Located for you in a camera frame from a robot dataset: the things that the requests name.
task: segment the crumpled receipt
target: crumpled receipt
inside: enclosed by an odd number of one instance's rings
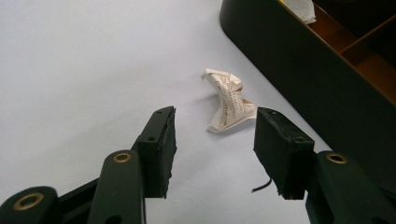
[[[246,119],[255,119],[257,107],[242,98],[242,81],[231,73],[206,69],[201,75],[219,94],[219,110],[207,130],[219,133]]]

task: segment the white paper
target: white paper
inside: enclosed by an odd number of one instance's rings
[[[305,24],[315,22],[315,10],[312,0],[280,0]]]
[[[207,130],[219,133],[246,119],[255,119],[257,107],[242,97],[242,81],[231,73],[206,69],[201,76],[218,92],[219,110],[210,121]]]

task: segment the wooden compartment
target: wooden compartment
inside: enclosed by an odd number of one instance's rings
[[[354,26],[349,24],[354,30],[349,31],[317,4],[315,13],[317,22],[309,24],[309,27],[396,104],[396,14],[390,14],[387,18],[383,15],[387,14],[383,10],[382,17],[376,18],[368,27],[360,26],[366,22],[366,17],[361,18],[361,21],[354,20]]]

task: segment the white surface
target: white surface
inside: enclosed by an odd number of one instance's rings
[[[33,186],[59,195],[99,176],[130,148],[152,112],[177,108],[168,198],[148,223],[308,223],[284,201],[253,152],[254,120],[206,126],[218,96],[205,69],[234,73],[244,97],[289,117],[329,149],[222,32],[220,0],[0,2],[0,203]]]

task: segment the black wire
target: black wire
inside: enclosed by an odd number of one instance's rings
[[[261,187],[258,187],[258,188],[253,189],[251,192],[254,193],[254,192],[258,191],[258,190],[265,189],[265,188],[267,188],[268,186],[270,186],[271,183],[272,183],[272,178],[270,178],[270,180],[268,181],[268,183],[264,184],[264,185],[261,186]]]

